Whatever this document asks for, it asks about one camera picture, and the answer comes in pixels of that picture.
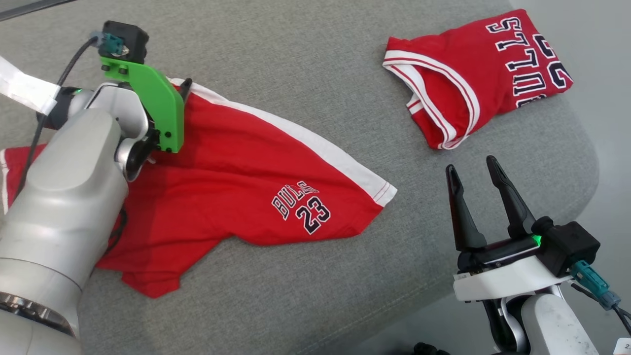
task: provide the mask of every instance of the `red jersey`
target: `red jersey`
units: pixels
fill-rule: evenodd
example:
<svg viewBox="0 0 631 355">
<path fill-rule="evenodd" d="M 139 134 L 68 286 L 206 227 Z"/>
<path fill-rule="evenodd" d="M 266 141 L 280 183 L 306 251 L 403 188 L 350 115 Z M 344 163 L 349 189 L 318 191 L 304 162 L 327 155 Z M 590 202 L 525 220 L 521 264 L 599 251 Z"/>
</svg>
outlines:
<svg viewBox="0 0 631 355">
<path fill-rule="evenodd" d="M 436 149 L 456 148 L 495 115 L 573 84 L 523 9 L 440 35 L 391 37 L 383 65 L 412 91 L 408 109 Z"/>
<path fill-rule="evenodd" d="M 184 141 L 178 154 L 155 152 L 156 163 L 145 163 L 129 184 L 127 225 L 97 263 L 154 298 L 176 290 L 222 239 L 274 245 L 354 236 L 396 193 L 319 135 L 197 84 L 186 103 Z M 0 153 L 5 212 L 27 152 Z"/>
</svg>

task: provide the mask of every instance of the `black cable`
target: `black cable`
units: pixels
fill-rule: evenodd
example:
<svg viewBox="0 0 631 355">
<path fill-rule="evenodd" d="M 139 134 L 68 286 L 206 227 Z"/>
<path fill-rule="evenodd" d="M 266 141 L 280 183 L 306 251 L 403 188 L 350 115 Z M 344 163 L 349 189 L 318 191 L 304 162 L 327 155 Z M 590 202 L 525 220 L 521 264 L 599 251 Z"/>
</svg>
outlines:
<svg viewBox="0 0 631 355">
<path fill-rule="evenodd" d="M 122 232 L 127 225 L 127 211 L 125 210 L 125 205 L 122 206 L 119 215 L 121 216 L 121 223 L 119 224 L 118 228 L 114 229 L 112 231 L 112 234 L 110 234 L 110 240 L 113 239 L 114 241 L 107 247 L 103 255 L 107 255 L 110 251 L 112 251 L 116 244 L 118 244 L 118 242 L 121 240 Z"/>
<path fill-rule="evenodd" d="M 577 285 L 574 282 L 570 283 L 570 286 L 575 289 L 576 291 L 579 291 L 580 293 L 584 294 L 585 296 L 593 299 L 594 301 L 600 303 L 600 301 L 598 301 L 598 298 L 596 296 L 594 296 L 593 293 L 589 292 L 589 290 Z M 614 312 L 616 312 L 616 314 L 618 315 L 618 317 L 620 318 L 620 321 L 622 322 L 622 325 L 625 326 L 625 328 L 627 329 L 629 335 L 631 335 L 631 323 L 629 323 L 629 319 L 631 319 L 631 313 L 623 310 L 622 308 L 619 307 L 619 305 L 614 304 L 612 307 Z"/>
<path fill-rule="evenodd" d="M 81 55 L 85 52 L 85 50 L 96 41 L 97 41 L 97 38 L 92 37 L 88 39 L 79 48 L 79 50 L 74 54 L 73 58 L 70 59 L 70 62 L 66 66 L 66 69 L 64 70 L 64 72 L 59 77 L 59 80 L 57 80 L 57 86 L 61 87 L 62 85 L 64 85 L 64 81 L 66 81 L 68 74 L 70 74 L 70 71 L 79 60 L 79 57 L 81 57 Z M 42 131 L 44 130 L 44 126 L 47 121 L 48 121 L 48 115 L 42 115 L 39 119 L 39 122 L 37 123 L 37 128 L 35 128 L 35 135 L 33 136 L 31 147 L 28 150 L 27 161 L 26 161 L 26 164 L 24 165 L 24 170 L 22 170 L 22 176 L 20 177 L 20 183 L 18 185 L 18 189 L 15 196 L 18 196 L 20 194 L 20 192 L 24 188 L 24 184 L 26 184 L 27 182 L 28 168 L 30 168 L 31 164 L 33 163 L 33 157 L 35 156 L 35 149 L 37 148 L 37 143 L 39 142 L 39 138 L 42 135 Z"/>
<path fill-rule="evenodd" d="M 594 296 L 593 293 L 589 292 L 589 290 L 584 289 L 581 286 L 578 286 L 577 284 L 575 284 L 574 282 L 570 283 L 570 286 L 572 286 L 573 289 L 575 289 L 576 291 L 579 291 L 580 293 L 584 294 L 585 296 L 593 299 L 594 301 L 600 303 L 600 301 L 598 301 L 598 298 L 596 298 L 596 296 Z"/>
<path fill-rule="evenodd" d="M 620 321 L 622 322 L 622 324 L 627 329 L 627 332 L 629 333 L 629 335 L 631 335 L 631 324 L 629 324 L 629 320 L 627 319 L 627 317 L 629 317 L 629 315 L 628 315 L 629 312 L 621 309 L 620 307 L 618 307 L 617 304 L 614 305 L 614 307 L 612 307 L 612 309 L 616 312 L 616 314 L 620 318 Z"/>
</svg>

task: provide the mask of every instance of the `red fabric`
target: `red fabric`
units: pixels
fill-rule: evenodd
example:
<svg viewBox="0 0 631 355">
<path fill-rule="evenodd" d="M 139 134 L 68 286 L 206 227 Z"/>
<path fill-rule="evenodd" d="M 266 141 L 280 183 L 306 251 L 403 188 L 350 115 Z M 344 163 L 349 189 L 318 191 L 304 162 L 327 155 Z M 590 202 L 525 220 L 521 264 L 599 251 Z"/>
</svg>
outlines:
<svg viewBox="0 0 631 355">
<path fill-rule="evenodd" d="M 122 271 L 124 282 L 149 297 L 176 290 L 186 270 L 232 235 L 257 245 L 357 235 L 385 205 L 375 201 L 386 196 L 386 189 L 392 189 L 386 200 L 396 191 L 369 172 L 369 179 L 383 182 L 383 191 L 370 196 L 276 126 L 194 93 L 185 117 L 182 150 L 155 153 L 157 163 L 146 163 L 130 183 L 129 222 L 118 245 L 97 264 Z M 27 150 L 4 153 L 9 201 Z M 361 167 L 354 160 L 350 164 Z M 281 208 L 287 216 L 273 205 L 279 192 L 289 201 Z M 307 212 L 309 224 L 319 224 L 312 234 L 305 227 Z"/>
<path fill-rule="evenodd" d="M 391 37 L 384 67 L 407 80 L 415 94 L 426 90 L 437 108 L 422 105 L 423 109 L 413 112 L 428 144 L 432 148 L 454 148 L 450 146 L 495 115 L 569 89 L 573 81 L 558 61 L 526 11 L 518 9 L 440 35 L 413 40 Z M 413 67 L 422 79 L 405 72 L 406 66 Z M 454 84 L 457 77 L 440 72 L 444 67 L 461 76 L 473 92 L 463 94 Z M 468 101 L 477 101 L 480 107 L 479 119 L 469 131 Z M 432 114 L 441 114 L 455 129 L 453 139 L 445 138 L 446 124 L 436 123 Z M 441 146 L 445 141 L 453 143 Z"/>
</svg>

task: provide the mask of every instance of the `white label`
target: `white label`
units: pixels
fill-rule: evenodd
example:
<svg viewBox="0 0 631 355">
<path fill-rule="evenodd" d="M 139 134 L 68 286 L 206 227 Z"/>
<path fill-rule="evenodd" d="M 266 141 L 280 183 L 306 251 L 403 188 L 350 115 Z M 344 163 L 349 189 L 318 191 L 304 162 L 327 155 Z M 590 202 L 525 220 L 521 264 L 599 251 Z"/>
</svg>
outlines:
<svg viewBox="0 0 631 355">
<path fill-rule="evenodd" d="M 0 93 L 27 107 L 49 114 L 57 104 L 59 87 L 22 73 L 0 56 Z"/>
<path fill-rule="evenodd" d="M 613 351 L 613 355 L 631 355 L 631 339 L 618 339 L 618 343 L 616 344 L 616 349 Z"/>
</svg>

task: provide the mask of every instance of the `green led light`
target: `green led light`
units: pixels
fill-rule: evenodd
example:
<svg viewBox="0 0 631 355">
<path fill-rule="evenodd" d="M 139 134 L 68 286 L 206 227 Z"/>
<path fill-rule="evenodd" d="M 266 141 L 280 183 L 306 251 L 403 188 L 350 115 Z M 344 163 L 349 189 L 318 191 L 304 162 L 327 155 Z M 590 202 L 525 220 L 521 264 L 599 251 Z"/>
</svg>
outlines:
<svg viewBox="0 0 631 355">
<path fill-rule="evenodd" d="M 538 236 L 538 235 L 536 235 L 536 234 L 533 234 L 533 239 L 534 239 L 534 241 L 536 241 L 536 242 L 537 242 L 537 245 L 538 245 L 538 246 L 541 246 L 541 236 Z"/>
</svg>

